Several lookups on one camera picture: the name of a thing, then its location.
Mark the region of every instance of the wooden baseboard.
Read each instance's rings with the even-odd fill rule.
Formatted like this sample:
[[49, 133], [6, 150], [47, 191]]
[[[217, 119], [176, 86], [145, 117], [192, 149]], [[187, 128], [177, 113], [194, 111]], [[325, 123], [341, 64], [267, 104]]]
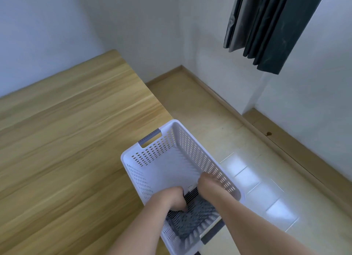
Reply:
[[[252, 109], [242, 116], [190, 70], [184, 66], [182, 66], [182, 70], [303, 177], [352, 217], [352, 183], [350, 181], [259, 111]], [[293, 142], [295, 143], [294, 149], [289, 145]]]
[[157, 82], [169, 77], [170, 75], [173, 75], [174, 73], [177, 73], [180, 70], [182, 70], [182, 65], [177, 66], [176, 68], [174, 68], [174, 69], [172, 69], [172, 70], [170, 70], [170, 71], [168, 71], [166, 73], [163, 73], [162, 75], [159, 75], [158, 77], [150, 80], [149, 82], [146, 82], [145, 85], [147, 87], [150, 87], [152, 84], [155, 84], [155, 83], [157, 83]]

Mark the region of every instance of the white plastic basket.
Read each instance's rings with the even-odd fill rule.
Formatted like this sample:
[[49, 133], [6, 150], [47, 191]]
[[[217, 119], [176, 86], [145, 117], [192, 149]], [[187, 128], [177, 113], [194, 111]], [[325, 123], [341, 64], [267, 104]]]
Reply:
[[[162, 136], [141, 147], [158, 133]], [[202, 172], [215, 175], [236, 200], [244, 201], [243, 193], [221, 166], [177, 120], [169, 121], [138, 141], [121, 155], [121, 161], [144, 205], [154, 193], [172, 186], [182, 186], [186, 194], [195, 187]], [[218, 217], [218, 213], [212, 213], [185, 240], [180, 240], [165, 221], [161, 238], [171, 255], [193, 255], [201, 245], [202, 234]]]

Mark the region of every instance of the tile floor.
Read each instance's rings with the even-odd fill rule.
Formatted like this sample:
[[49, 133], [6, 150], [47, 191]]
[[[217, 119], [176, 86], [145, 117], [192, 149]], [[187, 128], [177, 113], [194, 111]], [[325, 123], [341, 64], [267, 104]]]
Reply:
[[[352, 254], [352, 219], [184, 72], [150, 90], [221, 162], [248, 208], [319, 254]], [[226, 227], [200, 253], [239, 254]]]

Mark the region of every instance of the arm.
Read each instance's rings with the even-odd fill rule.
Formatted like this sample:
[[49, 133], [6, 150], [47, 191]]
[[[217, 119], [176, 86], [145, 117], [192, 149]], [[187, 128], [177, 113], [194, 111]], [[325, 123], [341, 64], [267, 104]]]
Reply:
[[155, 254], [166, 215], [171, 208], [176, 211], [186, 208], [182, 187], [171, 187], [152, 195], [107, 255]]
[[202, 173], [198, 191], [219, 212], [241, 255], [315, 254], [235, 200], [213, 175]]

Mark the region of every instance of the hand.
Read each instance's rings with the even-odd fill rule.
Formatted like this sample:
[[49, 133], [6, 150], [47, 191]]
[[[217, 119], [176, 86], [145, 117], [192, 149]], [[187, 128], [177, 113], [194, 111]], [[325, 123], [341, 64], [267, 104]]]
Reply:
[[206, 172], [200, 175], [198, 179], [198, 192], [204, 199], [209, 201], [211, 195], [221, 190], [226, 191], [215, 175]]
[[152, 198], [168, 204], [168, 208], [172, 211], [187, 211], [187, 204], [183, 197], [182, 186], [163, 189], [152, 195]]

